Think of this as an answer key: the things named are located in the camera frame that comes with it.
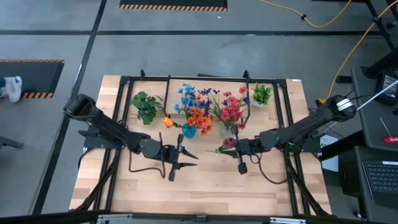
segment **black floor mat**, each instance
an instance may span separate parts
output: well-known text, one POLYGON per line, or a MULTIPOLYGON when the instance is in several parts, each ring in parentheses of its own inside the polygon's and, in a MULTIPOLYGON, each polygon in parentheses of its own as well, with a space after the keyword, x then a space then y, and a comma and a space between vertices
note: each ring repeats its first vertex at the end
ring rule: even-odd
POLYGON ((51 98, 64 63, 64 60, 0 60, 0 77, 20 76, 22 98, 51 98))
POLYGON ((121 9, 157 9, 185 11, 228 10, 227 0, 120 0, 121 9))

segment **concrete floor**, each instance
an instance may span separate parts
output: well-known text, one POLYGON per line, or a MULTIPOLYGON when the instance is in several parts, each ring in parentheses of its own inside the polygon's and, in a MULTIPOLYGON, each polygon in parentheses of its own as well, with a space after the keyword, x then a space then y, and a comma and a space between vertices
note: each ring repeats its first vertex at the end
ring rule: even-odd
MULTIPOLYGON (((100 0, 3 0, 1 30, 92 30, 100 0)), ((280 0, 322 24, 341 10, 342 2, 280 0)), ((228 12, 133 11, 108 0, 99 30, 270 30, 310 31, 292 12, 258 0, 229 0, 228 12)), ((378 12, 386 7, 375 1, 378 12)), ((384 22, 392 21, 388 12, 384 22)), ((366 30, 371 23, 364 4, 352 4, 331 26, 322 30, 366 30)), ((389 30, 398 43, 398 28, 389 30)), ((0 135, 24 142, 23 150, 0 151, 0 217, 28 214, 62 117, 89 35, 0 35, 0 58, 64 59, 65 67, 52 99, 0 102, 0 135)), ((103 75, 195 76, 197 73, 240 77, 299 78, 309 107, 327 95, 339 66, 359 40, 354 37, 241 36, 241 35, 97 35, 87 63, 80 93, 95 98, 103 75)), ((370 65, 389 49, 380 37, 368 37, 350 58, 349 68, 370 65)), ((347 94, 351 85, 335 85, 334 93, 347 94)), ((55 169, 44 213, 65 212, 72 196, 85 124, 72 121, 55 169)), ((344 136, 361 129, 359 117, 332 128, 344 136)), ((354 218, 358 205, 341 188, 327 186, 332 211, 354 218)))

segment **flower pot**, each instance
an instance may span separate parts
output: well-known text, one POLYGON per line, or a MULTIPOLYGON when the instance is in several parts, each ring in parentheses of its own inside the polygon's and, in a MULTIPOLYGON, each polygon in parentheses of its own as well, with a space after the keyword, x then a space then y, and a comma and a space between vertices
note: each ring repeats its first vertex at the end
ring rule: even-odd
POLYGON ((253 106, 255 106, 255 107, 258 107, 258 108, 262 108, 262 107, 264 106, 263 103, 259 103, 259 102, 255 101, 255 100, 253 100, 253 101, 251 102, 251 104, 252 104, 253 106))
POLYGON ((220 129, 220 136, 222 138, 231 137, 232 136, 231 127, 226 128, 225 126, 223 126, 223 128, 220 129))
POLYGON ((197 132, 197 127, 194 126, 189 126, 188 123, 184 124, 182 126, 182 133, 186 138, 193 138, 195 136, 195 133, 197 132))

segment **white cable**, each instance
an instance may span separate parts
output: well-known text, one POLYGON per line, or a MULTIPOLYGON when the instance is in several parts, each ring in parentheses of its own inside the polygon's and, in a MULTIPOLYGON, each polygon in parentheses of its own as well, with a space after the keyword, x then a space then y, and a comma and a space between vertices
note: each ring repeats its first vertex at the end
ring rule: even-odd
POLYGON ((356 111, 359 111, 360 109, 362 109, 364 106, 366 106, 368 103, 370 103, 370 101, 374 100, 376 97, 378 97, 381 93, 384 93, 386 90, 390 89, 393 85, 397 84, 398 80, 395 81, 393 84, 387 86, 387 88, 381 90, 378 94, 374 95, 372 98, 370 98, 370 100, 368 100, 367 102, 365 102, 364 104, 362 104, 358 109, 356 109, 356 111))
POLYGON ((333 124, 331 124, 331 125, 329 125, 329 126, 327 126, 328 128, 326 128, 326 130, 324 130, 324 132, 323 133, 326 133, 327 131, 329 131, 329 129, 331 129, 331 127, 333 127, 333 125, 335 125, 335 124, 337 124, 338 122, 337 121, 335 121, 333 124))

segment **keyboard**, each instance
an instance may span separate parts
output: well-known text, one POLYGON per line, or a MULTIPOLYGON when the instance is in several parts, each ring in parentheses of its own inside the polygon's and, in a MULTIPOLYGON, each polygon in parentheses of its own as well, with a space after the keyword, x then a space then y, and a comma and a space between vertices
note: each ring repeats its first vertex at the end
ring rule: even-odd
POLYGON ((398 161, 364 161, 373 202, 398 209, 398 161))

